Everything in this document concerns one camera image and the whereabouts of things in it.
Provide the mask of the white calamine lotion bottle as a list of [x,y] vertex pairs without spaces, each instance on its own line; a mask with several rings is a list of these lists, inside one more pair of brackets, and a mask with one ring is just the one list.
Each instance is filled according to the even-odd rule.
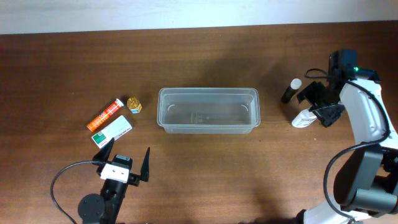
[[311,112],[309,109],[302,110],[291,122],[292,126],[295,128],[306,128],[311,125],[317,116]]

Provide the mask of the black tube white cap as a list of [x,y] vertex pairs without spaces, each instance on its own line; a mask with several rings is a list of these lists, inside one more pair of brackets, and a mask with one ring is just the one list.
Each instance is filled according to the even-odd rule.
[[284,94],[281,97],[281,102],[283,103],[288,103],[292,97],[298,92],[302,85],[302,81],[299,78],[294,78],[291,82],[290,85],[286,88]]

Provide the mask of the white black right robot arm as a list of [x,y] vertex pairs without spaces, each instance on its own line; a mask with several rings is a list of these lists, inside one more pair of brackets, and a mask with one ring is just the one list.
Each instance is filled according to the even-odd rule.
[[345,111],[355,144],[328,163],[323,176],[325,201],[302,210],[294,223],[362,223],[365,219],[397,213],[397,131],[381,96],[377,71],[357,65],[354,50],[330,54],[328,70],[298,95],[310,108],[292,121],[305,128],[318,119],[331,126]]

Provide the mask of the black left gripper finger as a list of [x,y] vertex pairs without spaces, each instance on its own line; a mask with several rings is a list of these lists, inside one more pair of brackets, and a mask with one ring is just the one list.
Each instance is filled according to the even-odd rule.
[[94,155],[93,162],[94,163],[108,162],[108,158],[109,155],[111,154],[113,144],[114,144],[114,138],[111,138],[111,140],[105,146],[103,146],[97,154]]
[[141,177],[140,180],[144,182],[149,181],[149,156],[150,156],[150,147],[147,148],[142,166],[141,166]]

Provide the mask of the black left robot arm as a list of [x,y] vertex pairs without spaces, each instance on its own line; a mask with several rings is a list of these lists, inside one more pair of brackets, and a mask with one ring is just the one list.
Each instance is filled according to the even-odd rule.
[[99,162],[96,172],[104,184],[99,194],[88,194],[81,199],[78,214],[83,223],[116,223],[127,188],[149,181],[150,150],[146,151],[140,173],[133,174],[131,158],[117,154],[108,160],[113,144],[111,139],[93,157],[94,162]]

